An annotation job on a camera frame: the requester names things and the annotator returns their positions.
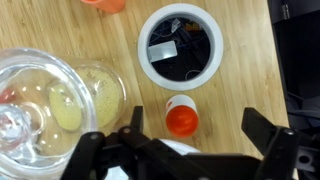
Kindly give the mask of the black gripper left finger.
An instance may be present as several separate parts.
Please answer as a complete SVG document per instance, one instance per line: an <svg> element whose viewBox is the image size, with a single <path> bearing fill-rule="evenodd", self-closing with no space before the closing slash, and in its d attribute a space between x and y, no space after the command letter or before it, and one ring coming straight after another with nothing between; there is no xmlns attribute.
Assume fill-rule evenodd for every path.
<svg viewBox="0 0 320 180"><path fill-rule="evenodd" d="M120 167L130 180L138 178L134 142L143 130L143 107L135 106L128 126L105 136L81 136L60 180L103 180L111 168Z"/></svg>

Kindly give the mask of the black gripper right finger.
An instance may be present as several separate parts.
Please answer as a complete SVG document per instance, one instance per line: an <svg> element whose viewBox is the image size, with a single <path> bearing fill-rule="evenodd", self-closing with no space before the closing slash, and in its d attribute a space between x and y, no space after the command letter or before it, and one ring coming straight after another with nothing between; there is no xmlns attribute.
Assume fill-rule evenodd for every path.
<svg viewBox="0 0 320 180"><path fill-rule="evenodd" d="M256 109L247 107L242 131L263 155L255 180L291 180L295 168L299 136L286 127L273 125Z"/></svg>

